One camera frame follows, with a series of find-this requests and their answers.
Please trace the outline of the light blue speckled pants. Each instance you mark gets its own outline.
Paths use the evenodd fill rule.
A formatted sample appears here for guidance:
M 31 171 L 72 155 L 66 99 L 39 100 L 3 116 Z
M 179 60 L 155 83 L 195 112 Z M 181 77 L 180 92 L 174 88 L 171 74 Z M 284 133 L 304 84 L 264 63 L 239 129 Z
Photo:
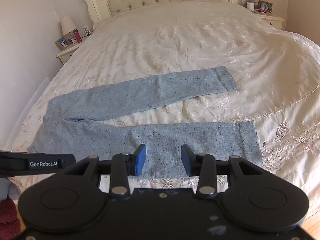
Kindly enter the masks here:
M 255 165 L 263 156 L 253 122 L 192 122 L 117 127 L 107 124 L 133 113 L 153 110 L 198 96 L 233 92 L 237 84 L 226 67 L 192 70 L 75 90 L 48 102 L 31 153 L 89 155 L 109 159 L 147 149 L 142 177 L 182 178 L 181 147 L 227 160 L 238 155 Z

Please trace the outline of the dark red fuzzy sleeve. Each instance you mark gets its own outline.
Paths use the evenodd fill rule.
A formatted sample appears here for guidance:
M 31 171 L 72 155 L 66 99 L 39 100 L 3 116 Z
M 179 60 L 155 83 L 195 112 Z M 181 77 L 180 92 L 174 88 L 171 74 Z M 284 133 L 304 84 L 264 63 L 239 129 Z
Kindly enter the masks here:
M 15 203 L 7 198 L 1 201 L 0 238 L 13 239 L 20 234 L 21 224 Z

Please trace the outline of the left cream nightstand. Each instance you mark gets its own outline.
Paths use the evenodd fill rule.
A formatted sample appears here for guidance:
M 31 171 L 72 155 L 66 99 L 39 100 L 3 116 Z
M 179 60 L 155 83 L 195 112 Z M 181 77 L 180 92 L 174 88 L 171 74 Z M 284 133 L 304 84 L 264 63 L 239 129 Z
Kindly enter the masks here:
M 65 64 L 70 57 L 74 54 L 74 52 L 88 39 L 88 37 L 84 37 L 82 39 L 82 42 L 80 43 L 75 43 L 70 45 L 68 48 L 65 50 L 60 51 L 57 53 L 56 57 L 61 61 L 62 64 Z

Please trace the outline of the cream nightstand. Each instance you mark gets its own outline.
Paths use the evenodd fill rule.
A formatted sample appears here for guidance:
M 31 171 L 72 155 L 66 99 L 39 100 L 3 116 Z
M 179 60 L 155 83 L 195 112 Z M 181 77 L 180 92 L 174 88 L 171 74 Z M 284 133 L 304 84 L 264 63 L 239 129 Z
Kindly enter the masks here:
M 271 13 L 262 13 L 262 12 L 252 12 L 254 15 L 259 17 L 261 20 L 268 23 L 270 26 L 281 30 L 283 28 L 283 23 L 285 20 L 282 17 L 274 16 Z
M 74 54 L 74 52 L 88 39 L 88 37 L 84 37 L 82 39 L 82 42 L 80 43 L 75 43 L 70 45 L 68 48 L 65 50 L 60 51 L 57 53 L 56 57 L 61 61 L 62 64 L 65 64 L 70 57 Z

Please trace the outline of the cream embroidered bedspread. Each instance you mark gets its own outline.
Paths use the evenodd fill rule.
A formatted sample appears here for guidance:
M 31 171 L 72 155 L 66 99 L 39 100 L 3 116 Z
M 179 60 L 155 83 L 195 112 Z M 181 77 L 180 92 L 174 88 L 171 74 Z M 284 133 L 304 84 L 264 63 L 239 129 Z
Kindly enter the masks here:
M 239 91 L 110 121 L 117 127 L 253 121 L 263 167 L 300 187 L 319 210 L 319 46 L 233 3 L 152 5 L 98 25 L 28 113 L 11 149 L 25 152 L 50 99 L 152 75 L 224 66 Z

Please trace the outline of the red box on nightstand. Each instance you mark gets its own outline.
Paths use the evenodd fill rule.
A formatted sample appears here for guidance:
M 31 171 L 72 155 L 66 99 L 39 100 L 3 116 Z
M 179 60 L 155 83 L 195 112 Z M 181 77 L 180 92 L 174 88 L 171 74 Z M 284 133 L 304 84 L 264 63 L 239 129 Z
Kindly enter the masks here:
M 81 36 L 80 36 L 80 34 L 79 34 L 79 32 L 78 32 L 77 29 L 73 30 L 73 34 L 74 34 L 75 39 L 76 39 L 76 41 L 77 41 L 78 43 L 82 42 L 82 38 L 81 38 Z

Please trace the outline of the small white device nightstand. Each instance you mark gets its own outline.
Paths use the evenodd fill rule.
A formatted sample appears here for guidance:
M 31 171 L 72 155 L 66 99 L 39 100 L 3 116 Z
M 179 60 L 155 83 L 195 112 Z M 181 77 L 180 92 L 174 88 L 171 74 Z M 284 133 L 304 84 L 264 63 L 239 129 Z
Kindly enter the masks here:
M 91 35 L 91 32 L 88 29 L 88 27 L 84 27 L 84 31 L 85 31 L 86 35 Z

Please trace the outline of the left white table lamp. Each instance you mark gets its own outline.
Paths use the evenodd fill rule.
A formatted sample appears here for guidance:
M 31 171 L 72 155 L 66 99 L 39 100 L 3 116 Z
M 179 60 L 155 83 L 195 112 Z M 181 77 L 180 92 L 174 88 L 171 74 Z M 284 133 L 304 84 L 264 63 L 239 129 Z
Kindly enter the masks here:
M 66 38 L 71 38 L 73 31 L 77 29 L 72 19 L 69 16 L 66 16 L 60 21 L 60 23 L 63 36 Z

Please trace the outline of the right cream nightstand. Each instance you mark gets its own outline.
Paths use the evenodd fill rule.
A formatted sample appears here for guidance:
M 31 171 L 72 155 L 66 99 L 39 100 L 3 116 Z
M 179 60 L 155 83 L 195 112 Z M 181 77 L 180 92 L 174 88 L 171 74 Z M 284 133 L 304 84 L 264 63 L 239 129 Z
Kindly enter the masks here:
M 268 23 L 270 26 L 281 30 L 283 28 L 283 23 L 285 20 L 282 17 L 274 16 L 271 13 L 262 13 L 262 12 L 252 12 L 254 15 L 259 17 L 261 20 Z

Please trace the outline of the white jar on nightstand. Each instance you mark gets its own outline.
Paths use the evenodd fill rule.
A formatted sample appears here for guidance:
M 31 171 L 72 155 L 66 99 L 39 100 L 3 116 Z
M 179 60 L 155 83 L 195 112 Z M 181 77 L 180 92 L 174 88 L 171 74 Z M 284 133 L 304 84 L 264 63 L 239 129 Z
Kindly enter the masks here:
M 247 2 L 247 9 L 251 12 L 254 12 L 255 11 L 255 3 L 252 2 L 252 1 L 248 1 Z

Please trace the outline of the wooden photo frame left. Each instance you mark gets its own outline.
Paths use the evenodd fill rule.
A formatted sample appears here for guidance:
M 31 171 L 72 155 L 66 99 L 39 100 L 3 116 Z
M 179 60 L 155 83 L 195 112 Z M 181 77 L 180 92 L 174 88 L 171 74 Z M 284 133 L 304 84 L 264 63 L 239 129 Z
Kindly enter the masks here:
M 65 39 L 64 37 L 58 39 L 56 42 L 55 42 L 56 46 L 61 49 L 61 50 L 65 50 L 67 49 L 69 46 L 70 46 L 70 43 L 67 39 Z

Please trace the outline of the photo frame right nightstand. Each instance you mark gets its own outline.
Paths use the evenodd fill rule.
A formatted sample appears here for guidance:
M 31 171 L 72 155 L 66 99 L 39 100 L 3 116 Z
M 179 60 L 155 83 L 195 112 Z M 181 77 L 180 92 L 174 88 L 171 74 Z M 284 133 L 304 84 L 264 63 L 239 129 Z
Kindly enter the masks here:
M 272 12 L 272 10 L 273 10 L 272 3 L 259 0 L 257 11 L 259 11 L 259 12 Z

